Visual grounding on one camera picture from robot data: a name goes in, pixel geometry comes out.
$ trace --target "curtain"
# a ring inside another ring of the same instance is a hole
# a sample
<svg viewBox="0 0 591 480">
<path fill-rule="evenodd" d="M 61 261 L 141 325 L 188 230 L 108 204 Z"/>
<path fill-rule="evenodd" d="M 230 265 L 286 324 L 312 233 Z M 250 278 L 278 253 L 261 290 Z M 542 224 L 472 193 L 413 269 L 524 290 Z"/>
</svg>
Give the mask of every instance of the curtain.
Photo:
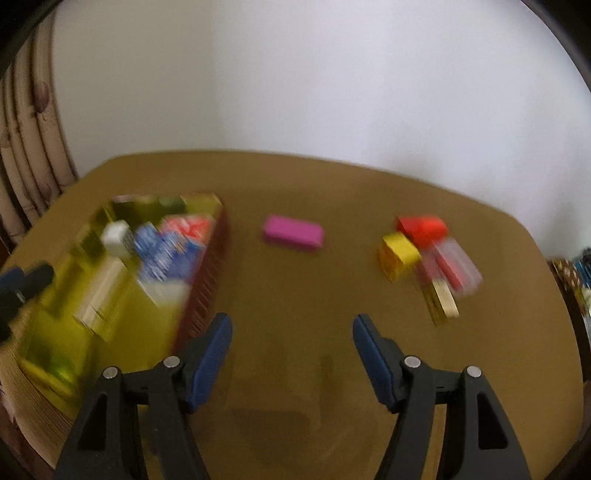
<svg viewBox="0 0 591 480">
<path fill-rule="evenodd" d="M 0 81 L 0 223 L 13 244 L 77 179 L 53 92 L 50 14 Z"/>
</svg>

